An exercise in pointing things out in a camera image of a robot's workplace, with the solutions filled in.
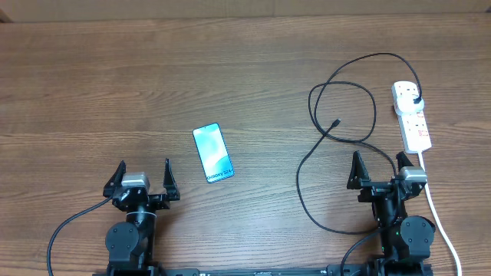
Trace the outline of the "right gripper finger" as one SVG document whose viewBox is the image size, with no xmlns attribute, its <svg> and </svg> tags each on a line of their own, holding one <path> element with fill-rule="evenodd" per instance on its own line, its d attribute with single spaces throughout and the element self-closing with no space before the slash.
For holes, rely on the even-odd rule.
<svg viewBox="0 0 491 276">
<path fill-rule="evenodd" d="M 399 171 L 401 171 L 406 166 L 414 166 L 404 151 L 399 152 L 396 155 L 396 159 L 397 159 L 397 168 Z"/>
<path fill-rule="evenodd" d="M 347 189 L 363 189 L 371 181 L 359 151 L 354 151 Z"/>
</svg>

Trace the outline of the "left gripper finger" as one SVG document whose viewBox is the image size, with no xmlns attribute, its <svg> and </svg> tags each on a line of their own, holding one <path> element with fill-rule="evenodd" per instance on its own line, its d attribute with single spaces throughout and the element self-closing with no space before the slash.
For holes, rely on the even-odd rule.
<svg viewBox="0 0 491 276">
<path fill-rule="evenodd" d="M 103 188 L 103 196 L 109 198 L 114 195 L 116 190 L 121 187 L 122 178 L 126 173 L 126 163 L 121 160 L 115 173 L 107 181 Z"/>
<path fill-rule="evenodd" d="M 168 201 L 180 200 L 180 191 L 177 187 L 176 180 L 173 177 L 171 163 L 169 159 L 165 159 L 163 187 L 166 190 L 166 197 Z"/>
</svg>

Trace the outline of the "Samsung Galaxy smartphone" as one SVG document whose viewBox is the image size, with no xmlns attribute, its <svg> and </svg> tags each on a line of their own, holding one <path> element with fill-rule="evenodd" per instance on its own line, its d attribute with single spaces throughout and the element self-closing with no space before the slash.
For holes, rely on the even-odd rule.
<svg viewBox="0 0 491 276">
<path fill-rule="evenodd" d="M 235 175 L 218 123 L 211 123 L 194 129 L 193 138 L 208 183 L 218 182 Z"/>
</svg>

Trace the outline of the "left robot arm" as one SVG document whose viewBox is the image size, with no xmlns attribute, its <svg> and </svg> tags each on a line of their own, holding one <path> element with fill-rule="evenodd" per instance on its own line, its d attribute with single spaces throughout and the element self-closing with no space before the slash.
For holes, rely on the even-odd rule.
<svg viewBox="0 0 491 276">
<path fill-rule="evenodd" d="M 171 164 L 165 160 L 164 193 L 150 194 L 150 181 L 144 172 L 126 171 L 120 162 L 103 189 L 103 196 L 126 213 L 126 220 L 111 226 L 105 245 L 109 252 L 107 275 L 165 275 L 161 263 L 153 260 L 157 211 L 169 209 L 180 200 Z"/>
</svg>

